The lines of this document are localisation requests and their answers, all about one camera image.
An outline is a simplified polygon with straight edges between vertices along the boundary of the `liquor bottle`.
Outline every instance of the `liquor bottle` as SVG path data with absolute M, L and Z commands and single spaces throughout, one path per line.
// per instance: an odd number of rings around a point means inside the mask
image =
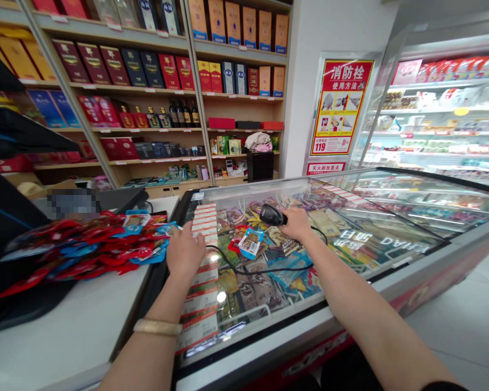
M 174 128 L 179 128 L 179 120 L 178 120 L 178 112 L 177 109 L 174 107 L 174 102 L 170 100 L 170 107 L 168 108 L 170 112 L 170 118 L 172 121 L 172 126 Z
M 136 112 L 133 113 L 134 120 L 136 121 L 136 126 L 138 128 L 148 128 L 147 115 L 142 113 L 139 106 L 136 106 Z
M 190 112 L 189 106 L 183 101 L 183 114 L 185 117 L 185 124 L 186 127 L 191 127 L 192 126 L 192 113 Z
M 185 124 L 185 112 L 183 111 L 183 107 L 181 106 L 181 101 L 178 100 L 178 106 L 176 107 L 178 113 L 178 121 L 180 128 L 186 128 Z
M 170 115 L 165 112 L 165 108 L 160 108 L 161 114 L 159 114 L 159 122 L 162 128 L 171 128 L 172 120 L 170 119 Z
M 131 113 L 127 112 L 127 108 L 125 106 L 121 106 L 120 115 L 121 123 L 124 128 L 135 128 L 136 123 L 134 122 L 134 117 Z
M 157 114 L 154 113 L 154 109 L 151 107 L 148 108 L 147 119 L 148 119 L 148 124 L 150 125 L 151 128 L 161 128 L 161 125 L 159 123 L 159 117 Z
M 201 127 L 201 121 L 199 120 L 199 112 L 197 111 L 195 100 L 192 102 L 192 123 L 194 124 L 194 128 Z

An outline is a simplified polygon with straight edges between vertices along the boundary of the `white counter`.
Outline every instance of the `white counter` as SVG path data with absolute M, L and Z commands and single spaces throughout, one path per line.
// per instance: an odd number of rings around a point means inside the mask
M 170 218 L 179 197 L 150 202 Z M 0 391 L 69 391 L 100 381 L 147 271 L 81 281 L 45 316 L 0 331 Z

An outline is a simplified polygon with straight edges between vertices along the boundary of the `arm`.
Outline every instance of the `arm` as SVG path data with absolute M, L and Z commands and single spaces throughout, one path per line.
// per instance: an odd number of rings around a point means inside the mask
M 183 302 L 205 255 L 203 235 L 192 237 L 192 223 L 175 230 L 167 250 L 170 277 L 146 319 L 179 323 Z M 99 386 L 100 391 L 169 390 L 174 367 L 176 337 L 132 334 Z
M 390 304 L 324 244 L 303 209 L 283 213 L 288 224 L 279 229 L 308 250 L 331 311 L 386 391 L 419 390 L 435 381 L 458 383 Z

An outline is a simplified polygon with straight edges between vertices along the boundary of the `fire hydrant sign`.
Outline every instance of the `fire hydrant sign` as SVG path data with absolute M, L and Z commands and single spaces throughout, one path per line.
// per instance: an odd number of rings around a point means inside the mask
M 310 156 L 347 155 L 374 60 L 327 60 Z

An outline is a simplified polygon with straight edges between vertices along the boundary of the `white wall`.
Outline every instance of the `white wall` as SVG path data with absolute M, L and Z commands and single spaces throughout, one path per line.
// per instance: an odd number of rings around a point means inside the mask
M 294 0 L 281 178 L 306 173 L 321 52 L 383 52 L 397 9 L 380 0 Z

